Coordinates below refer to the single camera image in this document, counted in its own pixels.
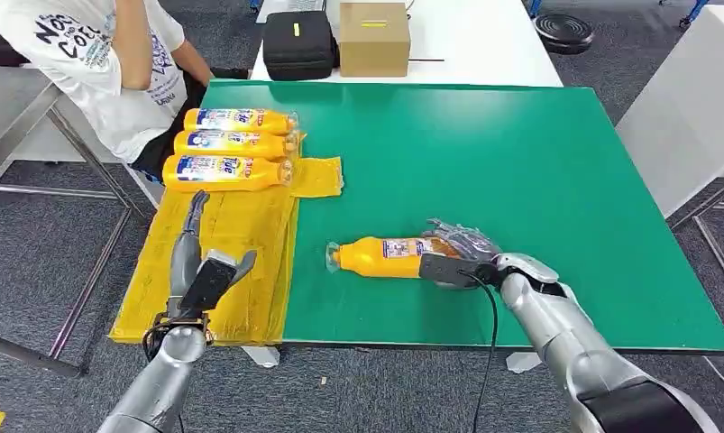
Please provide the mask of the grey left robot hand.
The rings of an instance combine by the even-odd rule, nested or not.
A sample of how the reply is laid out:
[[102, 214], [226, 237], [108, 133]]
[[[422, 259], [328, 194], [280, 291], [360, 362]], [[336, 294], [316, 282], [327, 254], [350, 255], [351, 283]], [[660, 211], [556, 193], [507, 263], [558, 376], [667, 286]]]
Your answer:
[[241, 260], [211, 249], [202, 252], [201, 217], [209, 194], [200, 190], [192, 197], [182, 230], [170, 259], [169, 303], [179, 309], [214, 309], [219, 300], [254, 267], [257, 252]]

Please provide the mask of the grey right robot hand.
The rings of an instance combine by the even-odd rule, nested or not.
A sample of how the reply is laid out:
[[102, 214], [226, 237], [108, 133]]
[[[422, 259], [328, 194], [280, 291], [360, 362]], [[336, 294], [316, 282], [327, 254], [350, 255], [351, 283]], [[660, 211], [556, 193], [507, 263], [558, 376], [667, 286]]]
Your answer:
[[495, 260], [500, 247], [477, 228], [452, 225], [437, 218], [427, 219], [432, 227], [422, 233], [432, 245], [440, 241], [450, 253], [423, 252], [418, 268], [420, 279], [432, 281], [450, 290], [468, 290], [479, 282], [492, 283]]

